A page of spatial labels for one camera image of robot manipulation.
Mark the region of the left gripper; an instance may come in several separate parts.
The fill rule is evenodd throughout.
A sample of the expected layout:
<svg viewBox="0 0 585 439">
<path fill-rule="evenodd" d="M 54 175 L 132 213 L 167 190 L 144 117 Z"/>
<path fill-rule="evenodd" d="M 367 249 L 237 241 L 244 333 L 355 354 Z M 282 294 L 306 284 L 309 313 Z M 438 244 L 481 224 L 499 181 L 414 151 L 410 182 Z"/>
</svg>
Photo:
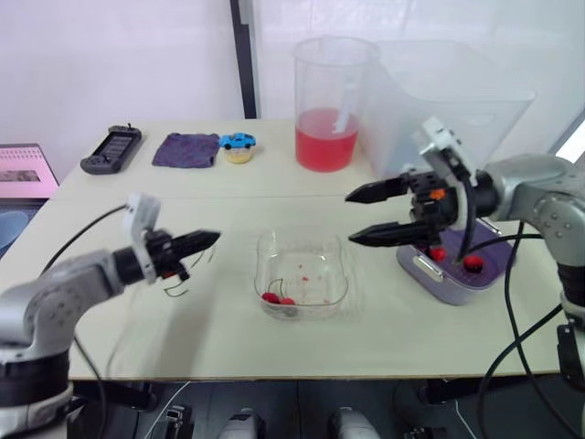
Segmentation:
<svg viewBox="0 0 585 439">
<path fill-rule="evenodd" d="M 173 238 L 165 230 L 154 230 L 145 234 L 145 244 L 156 279 L 178 276 L 180 281 L 184 282 L 190 277 L 182 263 L 186 257 L 186 240 L 184 238 Z"/>
</svg>

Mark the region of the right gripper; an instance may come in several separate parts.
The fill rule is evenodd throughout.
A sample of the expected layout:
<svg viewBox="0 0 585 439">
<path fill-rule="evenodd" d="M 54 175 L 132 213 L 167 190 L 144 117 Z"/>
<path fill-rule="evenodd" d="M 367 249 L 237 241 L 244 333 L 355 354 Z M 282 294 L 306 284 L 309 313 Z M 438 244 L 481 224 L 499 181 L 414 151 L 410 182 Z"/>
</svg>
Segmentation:
<svg viewBox="0 0 585 439">
<path fill-rule="evenodd" d="M 413 173 L 367 183 L 351 191 L 345 202 L 378 203 L 388 198 L 412 194 L 412 223 L 382 223 L 351 234 L 348 239 L 367 247 L 438 245 L 440 234 L 458 218 L 457 191 L 434 172 Z"/>
</svg>

